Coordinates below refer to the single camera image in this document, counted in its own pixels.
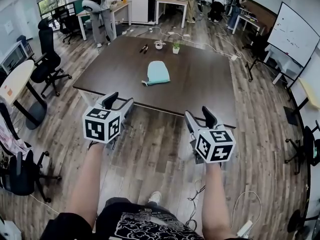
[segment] window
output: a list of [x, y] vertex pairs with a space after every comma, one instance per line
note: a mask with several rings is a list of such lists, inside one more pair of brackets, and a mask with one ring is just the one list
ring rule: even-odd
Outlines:
[[38, 2], [41, 16], [65, 4], [66, 0], [42, 0]]

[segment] shoe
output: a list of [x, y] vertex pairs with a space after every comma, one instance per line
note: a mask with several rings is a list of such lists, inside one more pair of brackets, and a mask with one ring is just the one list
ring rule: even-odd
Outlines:
[[160, 203], [161, 193], [159, 191], [155, 191], [151, 194], [149, 198], [149, 202], [155, 202], [157, 205]]

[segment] black t-shirt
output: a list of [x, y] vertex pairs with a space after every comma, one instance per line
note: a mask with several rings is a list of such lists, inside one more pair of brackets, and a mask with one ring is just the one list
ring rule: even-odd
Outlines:
[[77, 214], [60, 213], [48, 222], [40, 240], [203, 240], [170, 212], [124, 202], [105, 207], [95, 230], [92, 233], [90, 225]]

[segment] dark wooden table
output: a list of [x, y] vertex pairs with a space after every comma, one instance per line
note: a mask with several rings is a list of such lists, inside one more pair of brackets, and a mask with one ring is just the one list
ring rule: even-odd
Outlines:
[[[183, 116], [186, 110], [204, 120], [202, 106], [214, 111], [223, 123], [236, 127], [235, 95], [229, 59], [209, 50], [181, 45], [173, 54], [172, 43], [166, 41], [157, 50], [154, 39], [117, 37], [88, 66], [73, 87], [89, 93], [105, 95], [119, 92], [120, 100], [134, 98], [144, 107]], [[139, 53], [149, 45], [146, 54]], [[145, 86], [148, 65], [163, 61], [170, 82]]]

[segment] gray pants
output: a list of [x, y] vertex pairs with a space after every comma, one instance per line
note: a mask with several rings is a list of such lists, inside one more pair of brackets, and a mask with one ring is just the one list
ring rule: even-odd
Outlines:
[[[127, 198], [124, 198], [124, 197], [111, 197], [110, 199], [108, 199], [106, 202], [105, 202], [105, 206], [104, 207], [107, 207], [109, 205], [113, 205], [115, 203], [130, 203], [131, 202], [127, 199]], [[160, 205], [157, 205], [156, 202], [148, 202], [146, 205], [144, 205], [145, 207], [150, 207], [150, 208], [158, 208], [160, 210], [164, 210], [166, 211], [167, 213], [171, 213], [169, 210], [167, 210], [166, 208], [160, 206]]]
[[114, 33], [111, 28], [111, 13], [110, 10], [103, 10], [101, 12], [93, 13], [90, 12], [91, 22], [92, 22], [92, 31], [93, 31], [93, 37], [97, 44], [101, 44], [104, 41], [104, 35], [100, 34], [99, 26], [100, 26], [100, 20], [99, 15], [101, 14], [106, 34], [110, 38], [111, 41], [114, 40]]

